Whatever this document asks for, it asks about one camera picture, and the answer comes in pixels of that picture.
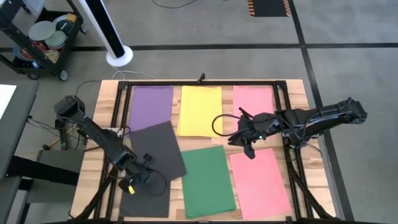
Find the caster wheel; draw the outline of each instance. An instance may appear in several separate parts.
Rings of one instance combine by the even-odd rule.
[[[80,27],[80,32],[81,32],[82,34],[86,34],[86,33],[87,33],[87,28],[86,28],[86,26],[85,26],[84,24],[81,25],[81,27]]]
[[[38,74],[26,74],[26,76],[27,76],[28,78],[30,78],[31,80],[36,80],[36,79],[39,78],[39,75],[38,75]]]
[[[69,77],[69,75],[68,75],[68,73],[67,73],[67,71],[65,71],[65,70],[63,70],[62,72],[61,72],[61,74],[59,75],[59,79],[61,80],[61,81],[67,81],[68,80],[68,77]]]
[[[43,148],[43,150],[45,150],[45,151],[50,150],[50,146],[48,146],[48,145],[43,145],[42,148]]]

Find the purple paper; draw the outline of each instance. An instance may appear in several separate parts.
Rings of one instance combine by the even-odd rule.
[[[172,106],[173,86],[135,86],[129,120],[131,131],[170,121]]]

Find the green paper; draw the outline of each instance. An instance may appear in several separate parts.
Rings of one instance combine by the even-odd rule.
[[[195,218],[236,209],[223,146],[182,153],[185,215]]]

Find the pink paper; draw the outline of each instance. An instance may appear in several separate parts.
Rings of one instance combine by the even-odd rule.
[[[232,154],[231,167],[245,220],[291,211],[273,149],[256,150],[256,158]]]
[[[259,113],[274,113],[272,97],[274,92],[271,87],[234,86],[233,114],[241,116],[239,107],[251,115]],[[234,122],[234,130],[238,130],[238,123]]]

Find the yellow label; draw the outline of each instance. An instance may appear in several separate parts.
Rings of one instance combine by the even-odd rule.
[[[136,192],[134,191],[134,189],[133,189],[133,187],[132,187],[132,186],[129,186],[129,191],[130,191],[130,194],[134,194],[134,193],[136,193]]]

